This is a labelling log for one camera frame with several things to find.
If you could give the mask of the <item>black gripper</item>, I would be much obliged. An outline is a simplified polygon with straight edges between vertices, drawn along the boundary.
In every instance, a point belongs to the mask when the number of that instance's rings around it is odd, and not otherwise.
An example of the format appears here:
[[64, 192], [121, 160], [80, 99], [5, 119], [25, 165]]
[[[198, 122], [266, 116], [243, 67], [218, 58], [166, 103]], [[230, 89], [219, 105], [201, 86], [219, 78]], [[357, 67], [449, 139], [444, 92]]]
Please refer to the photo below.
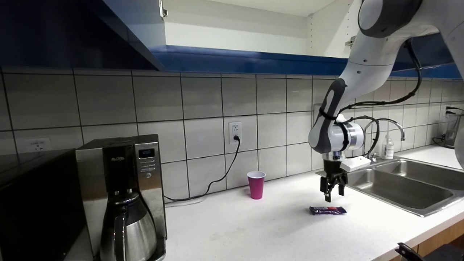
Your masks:
[[346, 196], [348, 173], [341, 168], [341, 161], [344, 160], [343, 152], [328, 152], [324, 154], [322, 158], [325, 176], [321, 179], [321, 192], [325, 196], [325, 202], [331, 203], [331, 192], [334, 189], [338, 189], [340, 196]]

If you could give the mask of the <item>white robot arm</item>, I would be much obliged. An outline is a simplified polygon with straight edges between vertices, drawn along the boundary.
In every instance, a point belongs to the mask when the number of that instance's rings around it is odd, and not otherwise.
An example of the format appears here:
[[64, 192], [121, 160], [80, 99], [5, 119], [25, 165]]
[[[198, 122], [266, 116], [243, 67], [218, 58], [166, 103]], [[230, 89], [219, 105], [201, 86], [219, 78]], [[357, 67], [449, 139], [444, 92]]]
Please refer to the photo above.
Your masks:
[[362, 0], [360, 32], [343, 74], [330, 86], [309, 134], [309, 145], [324, 155], [321, 192], [331, 200], [348, 183], [341, 168], [346, 150], [364, 144], [364, 131], [343, 116], [357, 97], [380, 89], [391, 77], [401, 47], [417, 36], [440, 34], [460, 74], [464, 74], [464, 0]]

